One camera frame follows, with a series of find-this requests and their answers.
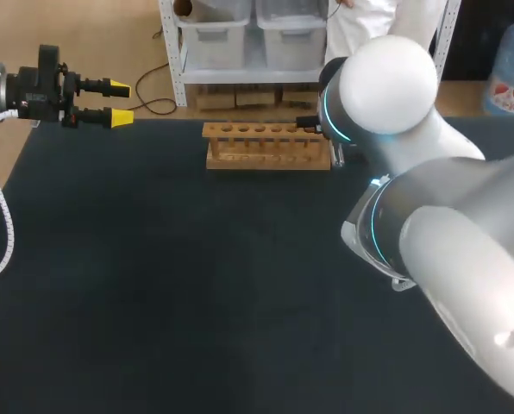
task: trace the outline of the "black tablecloth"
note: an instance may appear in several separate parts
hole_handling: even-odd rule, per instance
[[[514,153],[514,120],[451,122]],[[207,172],[201,128],[29,137],[5,188],[0,413],[514,413],[418,289],[343,244],[363,165]]]

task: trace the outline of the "person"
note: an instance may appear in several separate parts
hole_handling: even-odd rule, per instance
[[[325,62],[351,56],[370,39],[401,35],[426,50],[447,0],[329,0]]]

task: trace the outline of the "floor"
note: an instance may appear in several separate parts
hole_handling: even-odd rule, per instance
[[[134,86],[147,70],[166,63],[162,38],[152,39],[160,28],[157,0],[0,0],[0,62],[8,72],[19,66],[36,66],[40,44],[60,46],[61,60],[89,78],[113,78]],[[443,83],[437,107],[443,115],[480,114],[480,93],[483,84],[466,82]],[[146,99],[172,97],[169,73],[152,74],[143,85]],[[104,98],[85,93],[77,100],[80,107],[128,108],[138,104],[128,100]],[[156,110],[167,110],[166,103],[157,103]],[[170,117],[221,119],[292,119],[301,115],[297,109],[228,110],[199,112],[179,108]],[[138,110],[139,118],[153,117]],[[3,183],[29,133],[28,122],[12,120],[0,125],[0,180]]]

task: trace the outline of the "plastic storage bin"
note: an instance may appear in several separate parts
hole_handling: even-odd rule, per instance
[[[257,24],[265,31],[269,68],[304,71],[322,66],[326,5],[317,0],[257,0]]]
[[[203,3],[232,12],[232,22],[183,22],[177,19],[190,62],[201,69],[244,67],[244,40],[251,0],[206,0]]]
[[[500,42],[483,106],[494,115],[514,115],[514,24]]]

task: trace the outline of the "metal shelf frame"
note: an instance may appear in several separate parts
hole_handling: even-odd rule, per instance
[[[320,70],[279,72],[268,71],[260,62],[240,71],[203,70],[191,65],[185,45],[179,47],[179,28],[172,11],[172,0],[158,0],[161,25],[167,57],[171,69],[172,88],[178,106],[187,106],[185,85],[188,84],[259,84],[259,83],[307,83],[318,81]],[[434,53],[437,74],[441,79],[448,50],[453,38],[461,0],[448,0],[445,12],[437,28],[437,45]]]

